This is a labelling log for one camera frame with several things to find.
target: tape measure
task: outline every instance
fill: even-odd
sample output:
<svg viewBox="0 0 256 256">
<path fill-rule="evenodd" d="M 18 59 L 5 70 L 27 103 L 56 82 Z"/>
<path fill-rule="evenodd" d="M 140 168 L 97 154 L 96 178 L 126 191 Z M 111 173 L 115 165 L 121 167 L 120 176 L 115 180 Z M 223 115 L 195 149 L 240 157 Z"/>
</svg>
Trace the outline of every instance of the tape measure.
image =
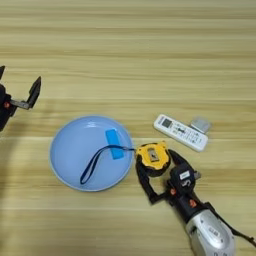
<svg viewBox="0 0 256 256">
<path fill-rule="evenodd" d="M 137 164 L 140 164 L 149 176 L 161 176 L 170 166 L 171 157 L 167 150 L 167 144 L 144 144 L 136 150 Z"/>
</svg>

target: robotic arm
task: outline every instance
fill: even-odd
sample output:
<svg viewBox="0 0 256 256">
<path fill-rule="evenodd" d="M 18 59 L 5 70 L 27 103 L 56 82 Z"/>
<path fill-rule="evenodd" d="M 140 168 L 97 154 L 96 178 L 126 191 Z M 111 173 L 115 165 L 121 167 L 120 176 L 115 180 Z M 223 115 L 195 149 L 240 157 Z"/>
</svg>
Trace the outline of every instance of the robotic arm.
<svg viewBox="0 0 256 256">
<path fill-rule="evenodd" d="M 5 66 L 0 67 L 0 81 L 3 76 Z M 9 118 L 13 116 L 17 108 L 30 109 L 33 108 L 41 90 L 41 77 L 34 82 L 27 101 L 16 101 L 12 99 L 10 94 L 6 93 L 5 87 L 0 83 L 0 132 L 4 129 Z"/>
</svg>

